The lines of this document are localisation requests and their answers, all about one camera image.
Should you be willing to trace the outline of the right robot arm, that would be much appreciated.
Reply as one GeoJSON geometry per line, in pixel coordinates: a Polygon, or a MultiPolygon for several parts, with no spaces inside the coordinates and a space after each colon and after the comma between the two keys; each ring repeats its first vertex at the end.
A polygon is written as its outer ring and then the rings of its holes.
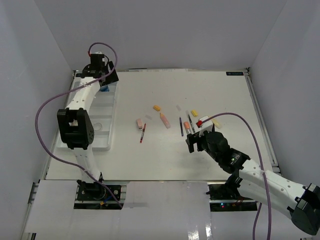
{"type": "Polygon", "coordinates": [[[186,136],[188,151],[206,152],[230,176],[224,184],[226,195],[240,196],[266,205],[268,225],[272,210],[282,213],[304,233],[315,236],[320,229],[320,188],[310,183],[290,181],[264,168],[263,162],[230,147],[222,133],[215,130],[212,118],[204,116],[196,123],[198,132],[186,136]]]}

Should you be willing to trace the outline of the pink mini stapler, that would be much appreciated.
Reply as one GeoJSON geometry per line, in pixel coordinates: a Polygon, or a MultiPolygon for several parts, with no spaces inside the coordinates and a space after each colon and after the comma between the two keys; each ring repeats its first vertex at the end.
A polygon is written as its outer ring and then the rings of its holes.
{"type": "Polygon", "coordinates": [[[137,124],[138,129],[139,129],[140,131],[142,131],[143,128],[144,128],[144,123],[143,123],[143,121],[142,121],[141,118],[138,118],[138,119],[136,120],[136,124],[137,124]]]}

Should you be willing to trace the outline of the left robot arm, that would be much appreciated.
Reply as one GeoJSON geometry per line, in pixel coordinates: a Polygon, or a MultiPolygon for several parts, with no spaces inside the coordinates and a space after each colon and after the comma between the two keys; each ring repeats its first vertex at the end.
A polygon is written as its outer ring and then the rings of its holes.
{"type": "Polygon", "coordinates": [[[79,77],[79,89],[74,92],[69,104],[57,112],[60,138],[75,156],[81,167],[81,180],[93,183],[100,180],[102,173],[96,163],[92,143],[95,138],[94,126],[89,116],[90,107],[102,87],[119,80],[114,63],[101,51],[90,53],[90,63],[79,77]]]}

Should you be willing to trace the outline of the small clear tape roll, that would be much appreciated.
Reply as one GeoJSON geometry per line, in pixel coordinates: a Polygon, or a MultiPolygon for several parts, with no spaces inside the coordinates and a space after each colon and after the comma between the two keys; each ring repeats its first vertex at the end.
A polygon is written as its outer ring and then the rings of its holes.
{"type": "Polygon", "coordinates": [[[96,122],[93,125],[93,129],[95,132],[101,131],[103,129],[103,125],[100,122],[96,122]]]}

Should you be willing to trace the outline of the blue cleaning gel jar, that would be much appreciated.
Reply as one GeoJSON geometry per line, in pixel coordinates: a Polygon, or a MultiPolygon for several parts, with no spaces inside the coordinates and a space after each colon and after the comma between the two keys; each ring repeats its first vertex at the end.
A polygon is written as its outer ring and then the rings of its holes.
{"type": "Polygon", "coordinates": [[[110,88],[108,85],[104,85],[104,86],[101,86],[100,87],[100,92],[109,92],[110,91],[110,88]]]}

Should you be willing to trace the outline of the red gel pen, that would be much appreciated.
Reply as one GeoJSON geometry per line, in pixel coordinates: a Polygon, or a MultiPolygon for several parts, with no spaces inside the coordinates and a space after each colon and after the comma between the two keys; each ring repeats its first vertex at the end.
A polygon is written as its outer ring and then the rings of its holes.
{"type": "Polygon", "coordinates": [[[141,133],[141,137],[140,137],[140,141],[139,141],[140,143],[143,142],[144,134],[145,134],[145,131],[146,131],[146,126],[147,126],[147,124],[145,123],[143,125],[143,128],[142,128],[142,133],[141,133]]]}

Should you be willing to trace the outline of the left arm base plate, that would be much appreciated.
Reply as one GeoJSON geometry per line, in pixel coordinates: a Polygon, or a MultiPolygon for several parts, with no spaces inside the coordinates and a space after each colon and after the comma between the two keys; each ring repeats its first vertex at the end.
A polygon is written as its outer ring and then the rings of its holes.
{"type": "Polygon", "coordinates": [[[100,184],[77,180],[77,191],[73,208],[76,210],[121,210],[122,186],[107,185],[112,194],[100,184]]]}

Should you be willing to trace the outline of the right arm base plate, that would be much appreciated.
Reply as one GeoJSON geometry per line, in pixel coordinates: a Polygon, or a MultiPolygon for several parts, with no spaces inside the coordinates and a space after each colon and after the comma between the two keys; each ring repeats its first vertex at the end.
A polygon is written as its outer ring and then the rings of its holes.
{"type": "Polygon", "coordinates": [[[239,193],[241,179],[230,176],[226,181],[208,181],[209,207],[211,212],[252,212],[257,211],[255,200],[239,193]]]}

